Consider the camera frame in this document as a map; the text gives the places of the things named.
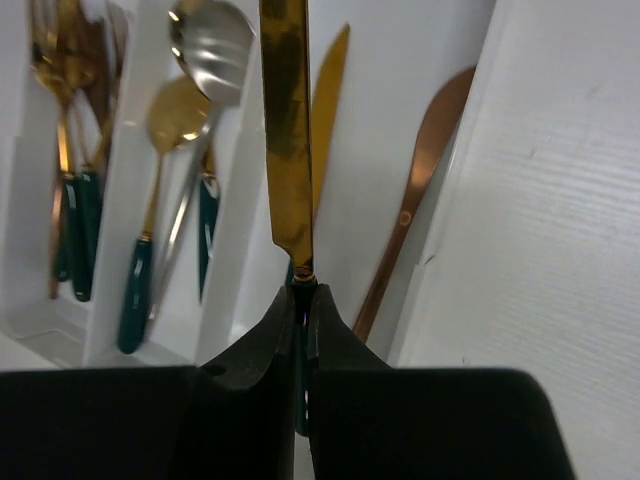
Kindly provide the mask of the gold fork in tray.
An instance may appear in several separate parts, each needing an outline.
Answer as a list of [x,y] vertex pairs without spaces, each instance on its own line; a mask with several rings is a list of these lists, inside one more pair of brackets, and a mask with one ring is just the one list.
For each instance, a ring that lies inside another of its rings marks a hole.
[[70,126],[70,110],[82,77],[82,59],[73,32],[75,3],[30,1],[28,19],[32,68],[37,81],[52,94],[58,107],[58,171],[62,200],[66,206],[61,233],[73,288],[83,291],[87,286],[86,254],[81,236],[81,202]]

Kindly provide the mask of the copper fork in tray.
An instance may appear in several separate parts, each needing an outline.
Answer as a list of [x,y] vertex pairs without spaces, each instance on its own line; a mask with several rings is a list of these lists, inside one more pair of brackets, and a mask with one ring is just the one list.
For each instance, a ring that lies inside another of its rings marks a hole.
[[101,130],[100,141],[88,163],[94,170],[108,163],[129,38],[129,12],[115,1],[107,1],[105,6],[106,19],[88,20],[83,12],[81,15],[83,41],[96,69],[95,79],[84,88]]

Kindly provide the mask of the copper fork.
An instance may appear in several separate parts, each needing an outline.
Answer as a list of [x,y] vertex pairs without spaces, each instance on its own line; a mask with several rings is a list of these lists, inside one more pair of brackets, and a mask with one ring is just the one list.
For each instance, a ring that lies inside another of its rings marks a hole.
[[[72,1],[75,11],[77,37],[80,41],[82,52],[89,56],[89,72],[87,83],[82,87],[86,101],[90,106],[101,134],[109,116],[109,77],[108,77],[108,53],[104,37],[104,20],[96,17],[89,19],[82,1]],[[54,187],[53,206],[51,214],[50,233],[50,278],[49,297],[58,297],[59,285],[70,278],[67,266],[66,250],[63,245],[64,234],[62,221],[65,215],[61,173],[57,172]]]
[[94,170],[108,163],[129,38],[129,12],[115,1],[107,1],[105,6],[106,19],[88,20],[83,12],[81,15],[83,41],[96,69],[95,79],[84,88],[101,130],[100,141],[88,163]]

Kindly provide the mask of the copper knife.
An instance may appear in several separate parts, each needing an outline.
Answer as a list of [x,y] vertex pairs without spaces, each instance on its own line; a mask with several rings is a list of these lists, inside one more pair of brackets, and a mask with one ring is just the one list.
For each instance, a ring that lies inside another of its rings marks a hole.
[[410,226],[462,116],[475,70],[470,66],[441,86],[422,118],[399,213],[353,326],[354,334],[362,342],[369,338]]

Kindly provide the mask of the silver spoon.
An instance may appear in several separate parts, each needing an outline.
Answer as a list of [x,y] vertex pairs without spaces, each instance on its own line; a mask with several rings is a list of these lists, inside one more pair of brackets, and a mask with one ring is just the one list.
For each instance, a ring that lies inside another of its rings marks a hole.
[[180,201],[188,192],[186,180],[194,173],[193,160],[206,149],[205,137],[215,133],[224,109],[240,104],[251,47],[255,38],[254,30],[247,17],[234,4],[227,1],[198,1],[197,9],[186,21],[184,59],[192,72],[191,80],[201,95],[207,98],[206,117],[203,126],[197,130],[194,153],[181,190],[181,196],[173,215],[168,239],[160,255],[160,263],[154,286],[148,319],[153,321],[159,314],[162,301],[174,265],[174,254],[179,246],[184,220],[199,189],[183,204],[181,211],[181,232],[175,235],[172,227]]

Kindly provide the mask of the gold fork green handle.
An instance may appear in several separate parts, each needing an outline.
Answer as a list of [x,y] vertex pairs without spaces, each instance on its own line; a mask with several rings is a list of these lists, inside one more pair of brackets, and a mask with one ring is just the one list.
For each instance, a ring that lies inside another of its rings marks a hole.
[[77,169],[70,116],[76,94],[95,83],[98,64],[95,49],[88,38],[81,4],[78,1],[56,1],[54,13],[56,40],[53,64],[59,80],[56,93],[59,104],[59,168],[66,205],[64,245],[74,295],[78,301],[87,302],[91,299],[93,279],[87,233],[91,202],[86,182]]

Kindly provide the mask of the white cutlery tray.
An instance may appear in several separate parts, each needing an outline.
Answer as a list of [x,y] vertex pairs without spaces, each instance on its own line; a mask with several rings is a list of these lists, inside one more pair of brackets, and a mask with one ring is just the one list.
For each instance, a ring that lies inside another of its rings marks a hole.
[[[177,71],[169,5],[134,10],[90,302],[46,294],[55,103],[23,90],[1,170],[1,366],[123,362],[126,263],[155,157],[144,115]],[[476,66],[370,338],[398,365],[622,369],[639,362],[639,5],[635,1],[314,1],[311,64],[351,39],[315,230],[315,268],[355,320],[392,230],[419,123]]]

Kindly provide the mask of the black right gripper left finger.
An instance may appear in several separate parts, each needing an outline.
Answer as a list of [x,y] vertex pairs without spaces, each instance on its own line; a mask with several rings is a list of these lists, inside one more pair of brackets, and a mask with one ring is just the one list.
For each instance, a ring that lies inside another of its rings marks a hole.
[[5,479],[289,479],[292,292],[204,365],[5,372]]

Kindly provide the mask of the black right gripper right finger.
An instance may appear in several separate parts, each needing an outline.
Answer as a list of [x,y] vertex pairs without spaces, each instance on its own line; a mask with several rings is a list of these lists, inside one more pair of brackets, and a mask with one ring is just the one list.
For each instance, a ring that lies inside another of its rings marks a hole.
[[328,286],[309,321],[309,439],[319,479],[571,479],[550,401],[510,368],[393,368]]

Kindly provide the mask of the gold knife green handle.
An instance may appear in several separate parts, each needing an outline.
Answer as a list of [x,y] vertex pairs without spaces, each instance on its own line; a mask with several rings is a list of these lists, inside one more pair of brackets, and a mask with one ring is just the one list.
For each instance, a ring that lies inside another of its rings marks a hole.
[[296,420],[309,435],[308,321],[317,288],[313,265],[307,3],[261,1],[266,169],[273,243],[290,258],[295,301]]
[[324,56],[313,93],[310,115],[313,195],[311,229],[314,229],[325,182],[334,123],[341,95],[350,31],[350,25],[345,23],[333,40]]

